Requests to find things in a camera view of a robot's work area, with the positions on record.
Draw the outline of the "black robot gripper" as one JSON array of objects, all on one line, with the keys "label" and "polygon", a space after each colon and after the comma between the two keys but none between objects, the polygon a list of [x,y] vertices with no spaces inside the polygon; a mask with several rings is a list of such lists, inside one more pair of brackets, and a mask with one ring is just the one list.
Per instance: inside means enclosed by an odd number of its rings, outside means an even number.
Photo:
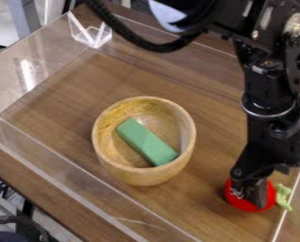
[{"label": "black robot gripper", "polygon": [[246,145],[230,169],[230,194],[266,207],[266,178],[300,167],[300,108],[269,119],[246,116]]}]

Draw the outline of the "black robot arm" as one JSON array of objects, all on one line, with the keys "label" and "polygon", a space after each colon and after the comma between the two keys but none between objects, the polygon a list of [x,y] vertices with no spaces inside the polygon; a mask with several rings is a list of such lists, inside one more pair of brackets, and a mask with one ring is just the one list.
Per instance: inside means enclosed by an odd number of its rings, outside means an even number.
[{"label": "black robot arm", "polygon": [[268,206],[273,171],[300,166],[300,0],[149,0],[170,32],[211,31],[233,42],[244,74],[246,145],[230,196]]}]

